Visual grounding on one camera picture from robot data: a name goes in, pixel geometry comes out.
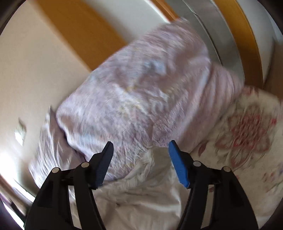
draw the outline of metal pivot screw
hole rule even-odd
[[[199,161],[194,161],[193,162],[193,165],[196,166],[196,167],[200,167],[201,166],[201,163]]]
[[[59,168],[57,168],[57,167],[56,167],[56,168],[53,168],[53,169],[52,169],[52,172],[53,172],[53,173],[59,172]]]
[[[224,166],[224,167],[223,167],[223,170],[224,170],[225,172],[230,172],[230,171],[231,171],[231,169],[230,169],[228,166]]]
[[[83,168],[87,168],[87,167],[89,166],[89,163],[88,163],[88,162],[83,162],[83,163],[81,164],[81,166],[82,166]]]

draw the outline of wrinkled fabric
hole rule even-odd
[[[107,230],[177,229],[189,196],[179,183],[167,148],[144,153],[124,179],[93,190]],[[70,207],[75,227],[81,228],[74,193]]]
[[[151,147],[172,139],[187,152],[236,99],[243,81],[213,64],[186,20],[132,42],[94,70],[56,112],[70,146],[86,160],[107,141],[106,180],[126,176]]]
[[[35,157],[29,164],[36,185],[40,188],[53,168],[73,169],[84,161],[83,155],[68,145],[64,131],[57,124],[55,112],[50,108],[40,130]]]

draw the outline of red flower pattern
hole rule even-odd
[[[227,123],[228,131],[217,139],[215,147],[230,150],[230,166],[237,169],[249,158],[253,159],[253,154],[264,154],[269,150],[269,134],[277,119],[264,114],[257,104],[253,104],[245,112],[234,112],[227,118]]]
[[[273,188],[277,189],[283,182],[283,163],[279,163],[278,166],[274,168],[273,172],[265,173],[262,180],[264,182],[266,192]]]

